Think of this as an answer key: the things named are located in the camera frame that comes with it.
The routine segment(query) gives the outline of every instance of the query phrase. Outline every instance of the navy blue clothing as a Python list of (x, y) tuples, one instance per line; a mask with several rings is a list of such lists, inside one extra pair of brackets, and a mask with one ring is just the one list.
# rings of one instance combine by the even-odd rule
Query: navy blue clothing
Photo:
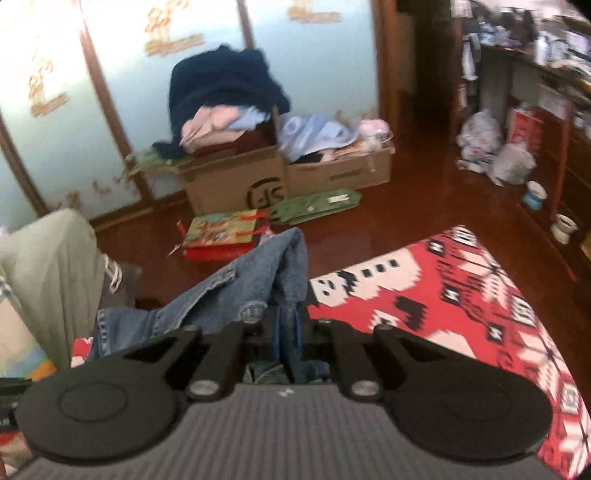
[(179, 143), (181, 129), (202, 106), (255, 106), (271, 113), (290, 110), (290, 101), (269, 75), (261, 50), (235, 51), (226, 45), (186, 58), (173, 68), (168, 95), (172, 142), (156, 142), (153, 147), (163, 158), (186, 155)]

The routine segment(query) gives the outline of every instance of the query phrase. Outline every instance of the plastic bag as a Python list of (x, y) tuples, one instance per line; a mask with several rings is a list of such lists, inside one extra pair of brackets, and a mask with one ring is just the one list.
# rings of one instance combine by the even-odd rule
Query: plastic bag
[(462, 160), (458, 162), (460, 168), (488, 171), (491, 155), (502, 146), (501, 130), (490, 110), (478, 112), (464, 123), (457, 144), (462, 149)]
[(489, 177), (496, 184), (503, 180), (522, 185), (535, 165), (534, 157), (525, 149), (525, 144), (507, 144), (491, 163)]

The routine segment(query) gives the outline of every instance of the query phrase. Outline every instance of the red patterned rug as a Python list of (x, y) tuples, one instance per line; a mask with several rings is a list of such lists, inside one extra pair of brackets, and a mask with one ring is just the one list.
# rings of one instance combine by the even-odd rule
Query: red patterned rug
[(458, 226), (395, 252), (310, 281), (313, 319), (363, 332), (389, 323), (535, 382), (553, 422), (539, 457), (560, 476), (590, 461), (591, 420), (556, 345), (505, 271)]

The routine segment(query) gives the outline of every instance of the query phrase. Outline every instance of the black circular pad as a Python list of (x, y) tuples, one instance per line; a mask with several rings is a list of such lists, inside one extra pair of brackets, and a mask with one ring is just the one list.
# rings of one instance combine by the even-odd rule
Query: black circular pad
[(114, 356), (34, 384), (16, 417), (37, 453), (99, 462), (157, 443), (177, 417), (177, 402), (150, 364)]
[(535, 452), (552, 421), (550, 402), (536, 385), (471, 361), (417, 363), (385, 406), (416, 445), (469, 463)]

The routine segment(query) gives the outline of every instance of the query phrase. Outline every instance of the bottle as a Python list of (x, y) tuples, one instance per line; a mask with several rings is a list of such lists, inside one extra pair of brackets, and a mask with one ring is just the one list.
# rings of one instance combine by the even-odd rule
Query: bottle
[(540, 34), (538, 39), (535, 41), (535, 62), (538, 65), (545, 66), (546, 62), (548, 61), (548, 50), (550, 46), (548, 45), (548, 41), (546, 40), (546, 36), (544, 34)]

